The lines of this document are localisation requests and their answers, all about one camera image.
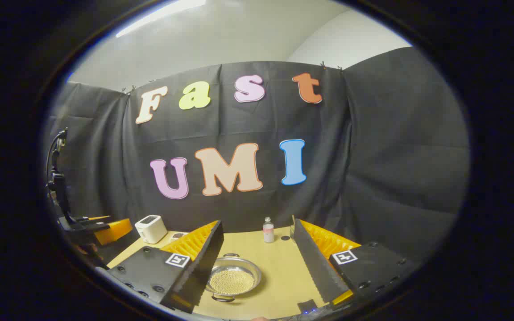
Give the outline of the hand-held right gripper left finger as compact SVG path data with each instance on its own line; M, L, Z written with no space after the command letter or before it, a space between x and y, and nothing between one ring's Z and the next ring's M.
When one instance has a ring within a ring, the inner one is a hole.
M222 222L214 221L163 248L143 246L108 274L154 303L192 313L223 239Z

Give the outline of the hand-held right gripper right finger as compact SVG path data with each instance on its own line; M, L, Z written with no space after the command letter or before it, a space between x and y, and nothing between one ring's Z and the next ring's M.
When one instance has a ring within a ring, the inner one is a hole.
M363 245L301 219L294 241L323 301L361 306L382 297L417 269L417 264L379 242Z

